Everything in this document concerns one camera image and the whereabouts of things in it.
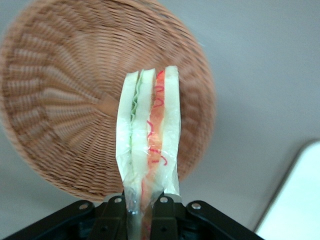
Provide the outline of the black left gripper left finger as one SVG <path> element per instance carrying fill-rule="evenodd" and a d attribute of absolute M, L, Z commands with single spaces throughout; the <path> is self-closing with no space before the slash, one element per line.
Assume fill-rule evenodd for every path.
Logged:
<path fill-rule="evenodd" d="M 124 195 L 115 195 L 102 203 L 89 234 L 90 240 L 127 240 L 127 209 Z"/>

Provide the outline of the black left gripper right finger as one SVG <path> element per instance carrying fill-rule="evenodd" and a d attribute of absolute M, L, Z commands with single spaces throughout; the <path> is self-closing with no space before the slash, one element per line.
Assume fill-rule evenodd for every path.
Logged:
<path fill-rule="evenodd" d="M 154 203 L 150 240 L 178 240 L 178 224 L 175 203 L 169 196 L 162 195 Z"/>

